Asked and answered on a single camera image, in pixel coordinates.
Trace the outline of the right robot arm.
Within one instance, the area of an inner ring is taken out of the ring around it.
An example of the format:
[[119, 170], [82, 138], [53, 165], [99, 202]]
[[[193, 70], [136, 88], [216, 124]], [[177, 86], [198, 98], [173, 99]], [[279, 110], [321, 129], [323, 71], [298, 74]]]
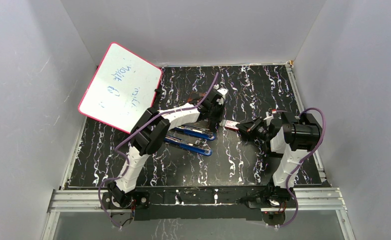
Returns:
[[299, 116], [287, 111], [273, 111], [265, 118], [236, 124], [240, 134], [262, 140], [269, 151], [282, 155], [263, 197], [271, 207], [278, 207], [293, 195], [295, 177], [303, 164], [318, 149], [323, 140], [319, 122], [308, 112]]

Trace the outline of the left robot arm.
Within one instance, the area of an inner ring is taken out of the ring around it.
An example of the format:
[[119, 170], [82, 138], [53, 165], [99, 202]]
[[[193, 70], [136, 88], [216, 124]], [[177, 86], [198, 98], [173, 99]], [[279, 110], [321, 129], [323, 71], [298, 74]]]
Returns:
[[120, 208], [127, 208], [132, 204], [131, 191], [136, 187], [143, 166], [161, 148], [170, 130], [203, 120], [207, 120], [209, 128], [214, 130], [221, 121], [226, 95], [227, 90], [221, 88], [179, 107], [166, 110], [148, 108], [124, 141], [130, 146], [128, 153], [122, 154], [125, 162], [119, 176], [107, 184], [107, 190], [115, 204]]

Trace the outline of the red staples box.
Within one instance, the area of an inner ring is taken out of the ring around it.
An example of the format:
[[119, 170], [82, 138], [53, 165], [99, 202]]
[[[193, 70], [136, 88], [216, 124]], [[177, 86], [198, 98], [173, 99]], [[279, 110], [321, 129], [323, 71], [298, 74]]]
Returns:
[[232, 120], [222, 120], [219, 125], [225, 129], [229, 129], [229, 130], [235, 130], [235, 131], [238, 131], [239, 128], [237, 127], [237, 124], [239, 124], [239, 122], [236, 122], [236, 121], [232, 121]]

